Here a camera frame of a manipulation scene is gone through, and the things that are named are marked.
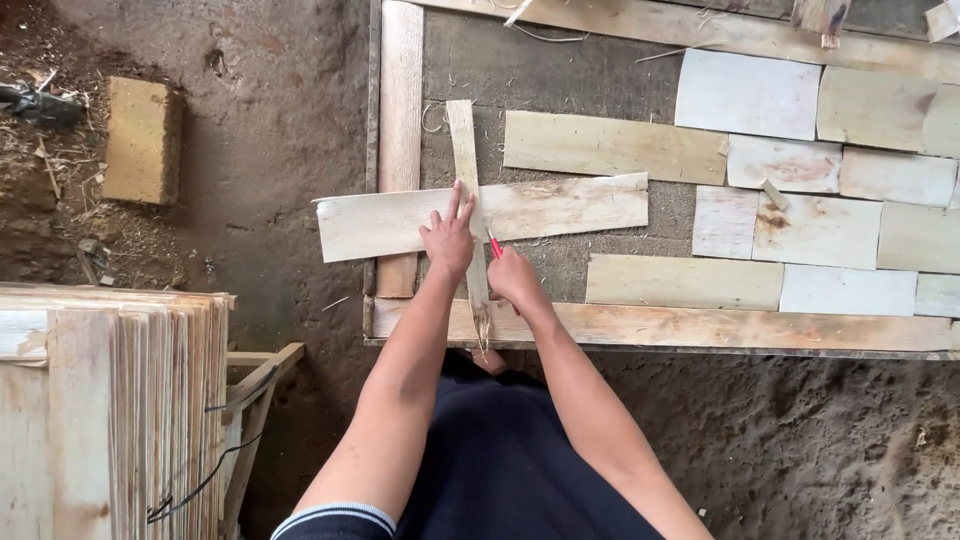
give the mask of wooden frame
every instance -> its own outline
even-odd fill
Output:
[[[428,0],[414,0],[414,3],[424,6],[431,5]],[[365,191],[377,192],[378,144],[379,144],[379,96],[380,96],[380,4],[381,0],[371,1],[371,34],[370,34],[370,72],[368,82],[368,117],[367,117],[367,175]],[[478,12],[496,12],[478,7]],[[903,43],[909,47],[912,43]],[[385,338],[373,337],[373,296],[377,288],[376,263],[372,258],[364,262],[363,291],[365,295],[363,310],[364,344],[382,347]],[[475,341],[451,340],[449,347],[475,347]],[[493,349],[536,350],[532,341],[499,341],[491,340]],[[628,352],[628,353],[666,353],[666,354],[700,354],[700,355],[749,355],[749,356],[810,356],[818,358],[855,358],[855,359],[900,359],[900,360],[955,360],[960,359],[957,351],[936,352],[890,352],[873,350],[825,350],[825,349],[757,349],[748,347],[677,347],[677,346],[636,346],[636,345],[583,345],[585,351],[597,352]]]
[[[241,443],[234,461],[233,472],[224,496],[224,519],[218,527],[218,533],[224,540],[236,540],[240,527],[237,519],[240,516],[240,506],[247,492],[250,482],[250,472],[253,470],[253,460],[256,450],[260,446],[260,433],[267,421],[267,411],[274,398],[276,382],[303,358],[303,344],[291,343],[278,353],[229,353],[227,366],[256,366],[249,375],[239,383],[227,388],[227,407],[223,414],[224,426],[233,422],[234,414],[242,414],[247,406],[251,407],[247,422],[241,429],[247,434],[247,440]]]

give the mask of finger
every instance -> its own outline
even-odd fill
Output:
[[[453,183],[453,191],[450,192],[450,204],[446,209],[446,219],[455,219],[457,217],[457,210],[460,208],[460,191],[462,187],[463,183],[461,183],[458,178],[457,181]]]
[[[473,209],[477,206],[477,198],[470,193],[470,196],[467,197],[467,204],[464,206],[464,213],[460,214],[460,219],[465,223],[469,224],[470,217],[473,215]]]

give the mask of brick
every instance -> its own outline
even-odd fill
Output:
[[[104,197],[154,205],[177,201],[183,97],[173,89],[110,77]]]

